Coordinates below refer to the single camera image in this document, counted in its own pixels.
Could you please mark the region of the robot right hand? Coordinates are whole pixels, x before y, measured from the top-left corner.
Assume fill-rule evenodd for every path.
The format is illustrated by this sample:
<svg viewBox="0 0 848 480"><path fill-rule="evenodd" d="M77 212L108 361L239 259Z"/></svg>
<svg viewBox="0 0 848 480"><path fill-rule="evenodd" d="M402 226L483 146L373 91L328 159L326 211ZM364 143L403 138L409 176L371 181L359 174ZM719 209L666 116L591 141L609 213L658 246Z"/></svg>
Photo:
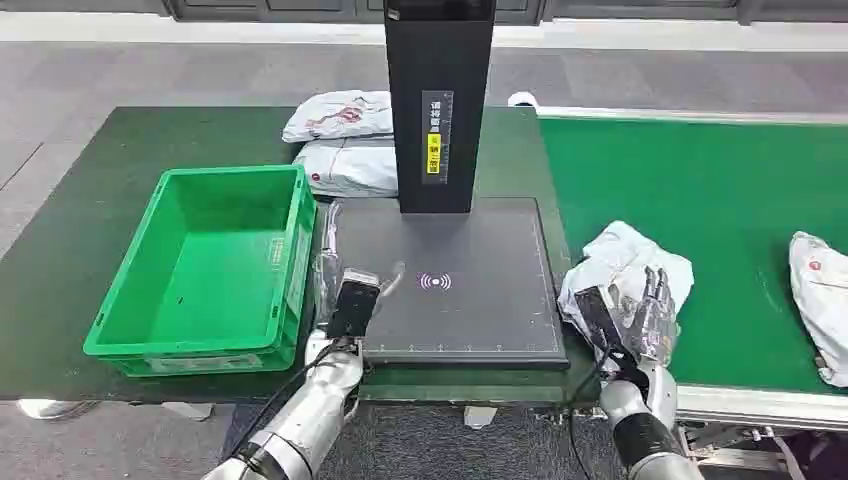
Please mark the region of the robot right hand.
<svg viewBox="0 0 848 480"><path fill-rule="evenodd" d="M663 268L646 266L644 273L642 297L624 329L623 345L637 362L650 360L668 367L680 333L669 278Z"/></svg>

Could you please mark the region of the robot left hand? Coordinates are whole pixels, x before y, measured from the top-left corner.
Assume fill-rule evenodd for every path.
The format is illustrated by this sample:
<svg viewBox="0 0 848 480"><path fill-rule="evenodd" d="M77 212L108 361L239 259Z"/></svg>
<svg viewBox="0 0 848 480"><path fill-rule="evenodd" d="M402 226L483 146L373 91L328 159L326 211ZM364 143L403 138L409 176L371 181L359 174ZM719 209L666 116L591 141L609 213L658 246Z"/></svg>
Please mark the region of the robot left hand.
<svg viewBox="0 0 848 480"><path fill-rule="evenodd" d="M338 230L344 201L329 203L321 230L318 253L313 261L314 327L331 339L366 336L371 319L386 299L397 290L406 266L398 261L393 275L378 275L343 265L338 251Z"/></svg>

